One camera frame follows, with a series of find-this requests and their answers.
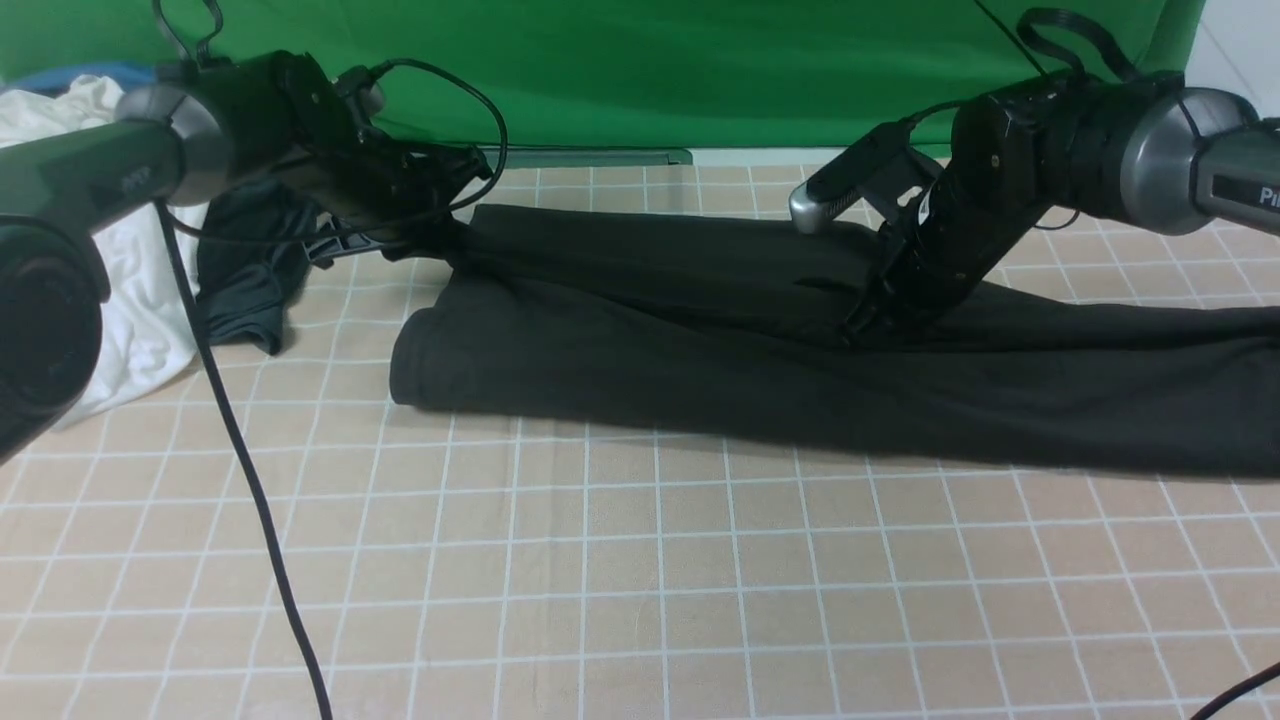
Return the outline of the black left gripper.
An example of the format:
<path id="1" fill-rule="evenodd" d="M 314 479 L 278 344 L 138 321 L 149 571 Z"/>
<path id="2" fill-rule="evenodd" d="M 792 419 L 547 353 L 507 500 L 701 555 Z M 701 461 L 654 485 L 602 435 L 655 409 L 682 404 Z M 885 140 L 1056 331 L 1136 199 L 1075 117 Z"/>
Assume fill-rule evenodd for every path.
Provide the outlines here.
<path id="1" fill-rule="evenodd" d="M 384 104 L 379 83 L 401 68 L 435 76 L 497 113 L 471 83 L 412 58 L 353 67 L 328 94 L 303 102 L 296 111 L 300 147 L 271 174 L 329 217 L 297 238 L 316 268 L 366 252 L 389 263 L 444 259 L 465 234 L 454 214 L 497 186 L 497 167 L 477 145 L 402 140 L 375 127 Z"/>

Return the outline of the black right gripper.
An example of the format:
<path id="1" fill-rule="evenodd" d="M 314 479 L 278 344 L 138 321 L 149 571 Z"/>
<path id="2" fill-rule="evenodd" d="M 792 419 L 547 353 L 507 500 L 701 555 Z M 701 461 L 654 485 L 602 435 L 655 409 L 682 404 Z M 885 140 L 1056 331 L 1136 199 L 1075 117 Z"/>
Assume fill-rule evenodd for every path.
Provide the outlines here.
<path id="1" fill-rule="evenodd" d="M 952 156 L 911 146 L 919 186 L 882 218 L 882 243 L 841 331 L 852 346 L 1002 346 L 979 316 L 952 319 L 986 275 L 1050 210 L 1041 182 L 1044 129 L 1057 90 L 1000 90 L 959 102 Z M 911 135 L 919 115 L 902 118 Z"/>

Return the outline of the gray right robot arm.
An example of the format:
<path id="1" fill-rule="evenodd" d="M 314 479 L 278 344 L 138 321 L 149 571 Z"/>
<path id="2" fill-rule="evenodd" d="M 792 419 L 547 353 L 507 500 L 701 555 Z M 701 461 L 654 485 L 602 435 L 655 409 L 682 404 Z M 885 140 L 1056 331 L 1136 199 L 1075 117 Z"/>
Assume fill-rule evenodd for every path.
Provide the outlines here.
<path id="1" fill-rule="evenodd" d="M 948 164 L 887 228 L 844 336 L 936 322 L 1052 208 L 1158 234 L 1219 218 L 1276 234 L 1277 168 L 1275 120 L 1178 74 L 1111 85 L 1056 73 L 983 94 L 954 117 Z"/>

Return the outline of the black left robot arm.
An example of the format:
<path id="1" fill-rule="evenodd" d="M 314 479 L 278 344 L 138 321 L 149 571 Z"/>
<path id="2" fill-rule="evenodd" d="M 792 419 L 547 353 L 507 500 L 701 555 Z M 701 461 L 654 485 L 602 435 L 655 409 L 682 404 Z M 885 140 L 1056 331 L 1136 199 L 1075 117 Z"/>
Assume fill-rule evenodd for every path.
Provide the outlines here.
<path id="1" fill-rule="evenodd" d="M 477 99 L 497 123 L 495 158 L 378 129 L 378 82 L 402 67 Z M 90 384 L 110 296 L 93 236 L 110 224 L 270 177 L 337 219 L 310 242 L 362 236 L 390 260 L 430 258 L 436 228 L 494 190 L 508 155 L 495 104 L 447 70 L 401 58 L 332 79 L 314 56 L 288 51 L 187 63 L 125 95 L 109 124 L 4 149 L 3 457 L 50 429 Z"/>

